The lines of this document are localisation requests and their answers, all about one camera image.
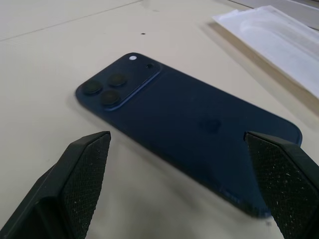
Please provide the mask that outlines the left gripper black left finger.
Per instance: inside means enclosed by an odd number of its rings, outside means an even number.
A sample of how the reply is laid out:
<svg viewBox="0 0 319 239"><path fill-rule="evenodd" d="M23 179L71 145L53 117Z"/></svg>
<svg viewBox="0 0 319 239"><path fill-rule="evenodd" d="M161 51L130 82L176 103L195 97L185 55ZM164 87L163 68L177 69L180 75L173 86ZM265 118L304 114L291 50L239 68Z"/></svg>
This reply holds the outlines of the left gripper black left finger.
<svg viewBox="0 0 319 239"><path fill-rule="evenodd" d="M85 239L108 157L108 131L68 145L31 187L0 230L0 239Z"/></svg>

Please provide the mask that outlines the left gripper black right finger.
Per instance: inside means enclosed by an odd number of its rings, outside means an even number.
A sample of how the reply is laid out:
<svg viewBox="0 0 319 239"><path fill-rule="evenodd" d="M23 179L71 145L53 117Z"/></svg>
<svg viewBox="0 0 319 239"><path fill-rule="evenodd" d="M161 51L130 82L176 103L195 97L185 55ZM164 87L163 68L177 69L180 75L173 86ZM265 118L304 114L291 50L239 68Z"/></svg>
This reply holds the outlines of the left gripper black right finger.
<svg viewBox="0 0 319 239"><path fill-rule="evenodd" d="M319 239L319 166L287 140L247 131L255 176L284 239Z"/></svg>

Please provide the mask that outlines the dark blue smartphone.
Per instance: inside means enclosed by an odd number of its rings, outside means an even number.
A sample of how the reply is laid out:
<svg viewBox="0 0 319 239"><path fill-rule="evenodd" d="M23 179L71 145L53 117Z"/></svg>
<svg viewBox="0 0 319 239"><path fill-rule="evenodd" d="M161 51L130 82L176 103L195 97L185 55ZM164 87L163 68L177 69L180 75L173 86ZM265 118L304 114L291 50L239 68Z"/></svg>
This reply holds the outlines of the dark blue smartphone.
<svg viewBox="0 0 319 239"><path fill-rule="evenodd" d="M85 81L75 96L91 113L255 218L271 213L244 133L302 143L290 121L135 52Z"/></svg>

